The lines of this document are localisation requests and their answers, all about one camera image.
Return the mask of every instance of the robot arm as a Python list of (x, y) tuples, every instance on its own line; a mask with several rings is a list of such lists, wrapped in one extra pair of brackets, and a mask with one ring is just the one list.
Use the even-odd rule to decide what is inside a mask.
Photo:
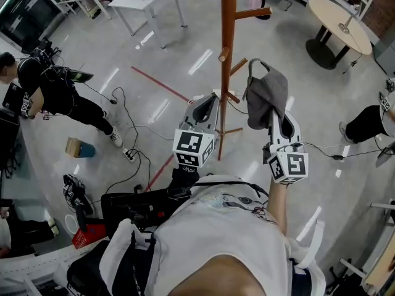
[[(173, 153), (179, 165), (201, 168), (214, 150), (219, 99), (213, 94), (186, 108), (180, 129), (175, 130)], [(272, 109), (270, 142), (264, 147), (264, 164), (268, 163), (274, 182), (295, 183), (306, 178), (309, 157), (304, 152), (301, 129), (288, 112), (284, 120)]]
[(291, 184), (306, 178), (309, 155), (304, 152), (301, 129), (287, 110), (283, 121), (272, 110), (269, 136), (270, 142), (264, 147), (264, 164), (269, 164), (274, 182)]

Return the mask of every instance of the table leg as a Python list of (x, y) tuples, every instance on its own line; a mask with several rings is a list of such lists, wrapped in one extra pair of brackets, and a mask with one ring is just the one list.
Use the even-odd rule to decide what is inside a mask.
[(120, 19), (121, 19), (121, 21), (123, 22), (123, 24), (125, 24), (126, 29), (129, 31), (129, 33), (130, 33), (132, 36), (134, 36), (134, 35), (135, 35), (135, 32), (131, 29), (129, 23), (125, 20), (125, 18), (123, 17), (121, 11), (120, 11), (120, 10), (117, 10), (116, 7), (113, 7), (112, 9), (113, 9), (113, 10), (115, 11), (115, 13), (120, 17)]
[(75, 1), (75, 3), (77, 3), (79, 6), (80, 6), (80, 8), (82, 9), (82, 11), (85, 13), (85, 15), (87, 16), (87, 17), (91, 17), (91, 15), (88, 13), (88, 11), (85, 9), (85, 7), (83, 6), (83, 4), (81, 3), (81, 1)]
[(321, 26), (320, 30), (318, 31), (317, 36), (315, 37), (315, 39), (317, 41), (320, 41), (322, 39), (322, 36), (325, 34), (326, 32), (326, 27), (324, 27), (323, 25)]
[(325, 37), (323, 38), (323, 40), (321, 41), (321, 44), (325, 45), (326, 42), (330, 39), (330, 37), (332, 36), (332, 33), (327, 31)]
[(77, 15), (77, 13), (74, 11), (74, 9), (71, 7), (70, 4), (65, 3), (65, 5), (66, 5), (66, 8), (68, 8), (71, 12), (73, 12), (75, 15)]
[(155, 37), (158, 40), (160, 47), (165, 48), (166, 44), (163, 41), (162, 35), (160, 34), (158, 26), (156, 25), (155, 20), (152, 17), (151, 12), (149, 11), (149, 8), (145, 9), (144, 13), (146, 14), (146, 18), (147, 18), (149, 25), (151, 26), (152, 30), (155, 33)]
[(180, 2), (178, 0), (174, 0), (174, 1), (175, 1), (177, 10), (178, 10), (178, 14), (180, 15), (181, 26), (186, 27), (188, 24), (186, 24), (186, 22), (184, 20), (184, 15), (183, 15), (183, 11), (181, 10)]
[(106, 16), (106, 18), (111, 20), (111, 16), (107, 12), (107, 10), (103, 7), (103, 5), (100, 3), (100, 1), (99, 0), (93, 0), (93, 1), (98, 5), (98, 7), (101, 9), (101, 11)]
[(350, 47), (348, 46), (344, 46), (343, 49), (340, 51), (340, 53), (335, 57), (335, 59), (333, 59), (333, 61), (331, 62), (331, 66), (333, 66), (333, 68), (336, 67), (336, 65), (338, 64), (338, 62), (344, 57), (344, 55), (347, 54), (347, 51), (350, 49)]

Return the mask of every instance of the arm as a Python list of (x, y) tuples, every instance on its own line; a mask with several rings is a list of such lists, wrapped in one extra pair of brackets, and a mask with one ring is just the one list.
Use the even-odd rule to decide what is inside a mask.
[(44, 96), (43, 93), (41, 92), (40, 87), (37, 88), (37, 90), (33, 93), (30, 99), (32, 101), (32, 105), (30, 107), (28, 114), (29, 116), (32, 117), (35, 116), (39, 111), (41, 111), (44, 105)]
[(10, 253), (10, 248), (7, 247), (0, 247), (0, 259), (6, 257), (8, 253)]
[(395, 122), (395, 113), (394, 113), (394, 111), (389, 110), (388, 111), (388, 115), (392, 119), (392, 121)]
[(270, 183), (267, 210), (276, 219), (278, 227), (286, 235), (286, 185)]

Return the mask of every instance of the black outfit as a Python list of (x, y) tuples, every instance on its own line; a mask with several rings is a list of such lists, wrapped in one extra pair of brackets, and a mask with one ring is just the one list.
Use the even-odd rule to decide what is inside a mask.
[(7, 223), (13, 249), (28, 247), (54, 238), (54, 233), (46, 221), (7, 220)]
[(40, 88), (44, 96), (43, 110), (52, 114), (67, 115), (83, 124), (93, 125), (106, 135), (112, 133), (112, 126), (103, 119), (104, 112), (92, 101), (80, 97), (72, 84), (59, 78), (53, 70), (44, 71), (38, 60), (27, 58), (18, 66), (18, 79), (29, 96)]
[(379, 105), (367, 107), (353, 121), (347, 124), (346, 135), (356, 144), (378, 134), (388, 136), (381, 122)]

